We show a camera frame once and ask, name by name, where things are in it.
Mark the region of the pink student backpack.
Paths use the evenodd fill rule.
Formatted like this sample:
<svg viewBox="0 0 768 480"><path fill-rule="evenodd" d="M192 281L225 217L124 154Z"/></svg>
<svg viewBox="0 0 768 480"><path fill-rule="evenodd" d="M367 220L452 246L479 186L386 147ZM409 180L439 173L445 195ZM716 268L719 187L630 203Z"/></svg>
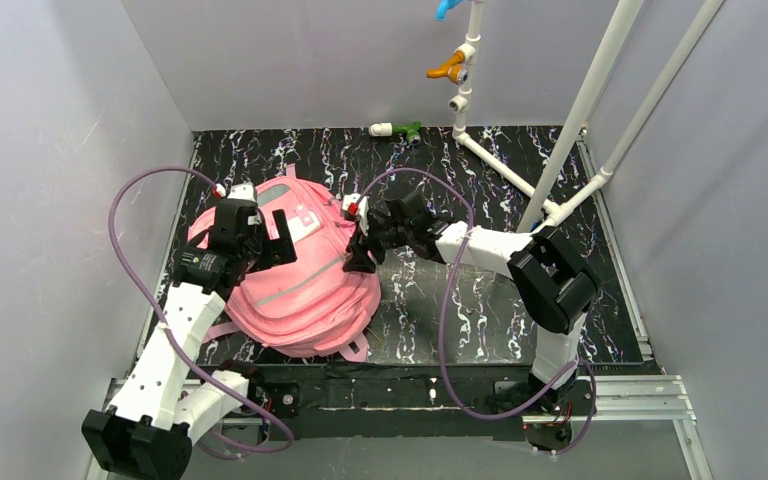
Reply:
<svg viewBox="0 0 768 480"><path fill-rule="evenodd" d="M265 216L284 211L297 259L247 274L226 303L228 321L210 327L205 342L242 332L288 357L338 353L366 361L364 332L380 305L381 285L375 274L343 269L355 226L342 217L340 200L298 177L293 165L255 190Z"/></svg>

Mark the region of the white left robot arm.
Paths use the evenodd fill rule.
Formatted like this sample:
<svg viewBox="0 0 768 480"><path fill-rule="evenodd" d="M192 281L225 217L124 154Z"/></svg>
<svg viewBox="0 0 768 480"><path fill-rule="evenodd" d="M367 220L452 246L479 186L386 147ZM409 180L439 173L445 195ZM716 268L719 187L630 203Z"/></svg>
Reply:
<svg viewBox="0 0 768 480"><path fill-rule="evenodd" d="M91 410L83 421L81 432L101 469L131 479L179 479L194 444L239 406L293 441L286 424L249 399L249 373L207 373L194 361L246 274L296 258L284 210L267 220L253 200L219 202L211 227L183 250L165 305L153 307L158 323L130 376L105 410Z"/></svg>

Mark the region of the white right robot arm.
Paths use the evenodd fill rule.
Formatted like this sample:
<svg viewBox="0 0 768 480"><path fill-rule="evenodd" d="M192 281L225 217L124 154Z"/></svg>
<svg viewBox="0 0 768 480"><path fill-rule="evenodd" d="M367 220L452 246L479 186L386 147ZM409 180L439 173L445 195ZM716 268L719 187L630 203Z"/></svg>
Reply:
<svg viewBox="0 0 768 480"><path fill-rule="evenodd" d="M461 261L510 279L537 325L530 382L548 384L555 392L570 384L570 363L600 281L555 229L527 234L471 227L435 215L417 192L388 201L386 211L371 209L367 198L351 194L342 200L341 214L355 224L346 272L373 273L388 251L408 247L424 260Z"/></svg>

